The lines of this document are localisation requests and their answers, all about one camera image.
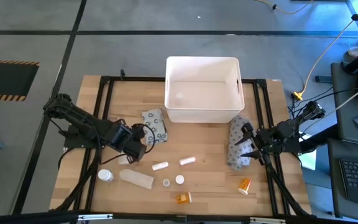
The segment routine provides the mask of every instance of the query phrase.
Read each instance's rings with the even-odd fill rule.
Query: cloth
[[[227,150],[227,164],[234,170],[241,170],[242,166],[249,166],[250,158],[241,157],[242,154],[252,152],[251,139],[235,146],[235,143],[240,141],[243,137],[241,127],[246,123],[252,123],[239,115],[234,117],[230,123],[230,134],[229,134],[229,148]]]
[[[142,117],[144,124],[149,126],[155,135],[155,143],[161,143],[168,141],[167,129],[164,125],[164,120],[162,118],[162,110],[154,109],[146,112],[142,112]],[[146,137],[146,143],[149,145],[153,144],[153,134],[148,128],[143,128]]]

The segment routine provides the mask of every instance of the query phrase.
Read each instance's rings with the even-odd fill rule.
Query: white plastic bin
[[[244,109],[238,59],[167,58],[165,107],[172,122],[230,122]]]

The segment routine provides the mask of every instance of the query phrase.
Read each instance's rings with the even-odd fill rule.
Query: orange striped tape
[[[23,61],[12,61],[12,60],[0,60],[0,63],[16,64],[16,65],[36,65],[40,66],[39,62],[23,62]]]
[[[19,95],[1,95],[0,94],[0,100],[1,101],[24,101],[25,96],[19,96]]]

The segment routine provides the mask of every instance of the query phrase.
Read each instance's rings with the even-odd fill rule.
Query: yellow cable
[[[308,75],[308,78],[306,79],[306,83],[305,83],[305,86],[303,87],[303,90],[299,93],[297,92],[294,92],[293,94],[295,95],[295,97],[298,99],[298,100],[302,100],[302,94],[306,91],[306,87],[308,86],[308,82],[309,82],[309,79],[310,79],[310,75],[311,73],[313,72],[314,68],[316,67],[317,63],[321,60],[321,58],[324,56],[324,54],[327,52],[327,50],[342,36],[342,34],[345,32],[345,30],[353,23],[354,21],[352,20],[346,27],[345,29],[343,29],[339,35],[334,39],[334,41],[332,41],[328,47],[324,50],[324,52],[320,55],[320,57],[317,59],[317,61],[314,63],[313,67],[311,68],[310,72],[309,72],[309,75]]]
[[[269,6],[274,6],[274,4],[268,2],[268,1],[265,1],[265,0],[254,0],[254,1],[258,1],[258,2],[263,2],[265,3],[266,5],[269,5]],[[297,12],[300,12],[302,9],[304,9],[306,6],[308,6],[310,3],[312,3],[313,0],[310,0],[307,4],[305,4],[302,8],[300,8],[299,10],[296,10],[295,12],[287,12],[287,11],[284,11],[283,9],[280,9],[278,6],[276,6],[276,9],[278,9],[280,12],[284,13],[284,14],[287,14],[287,15],[292,15],[292,14],[295,14]]]

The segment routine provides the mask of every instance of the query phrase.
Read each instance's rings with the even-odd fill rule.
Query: white plastic tube
[[[153,187],[154,177],[130,169],[120,171],[119,178],[149,190]]]
[[[159,164],[152,165],[152,169],[153,169],[154,171],[159,170],[159,169],[164,169],[164,168],[166,168],[166,167],[168,167],[168,162],[161,162],[161,163],[159,163]]]
[[[192,157],[189,157],[189,158],[186,158],[186,159],[179,160],[179,164],[181,166],[183,166],[185,164],[192,163],[192,162],[196,162],[196,157],[192,156]]]

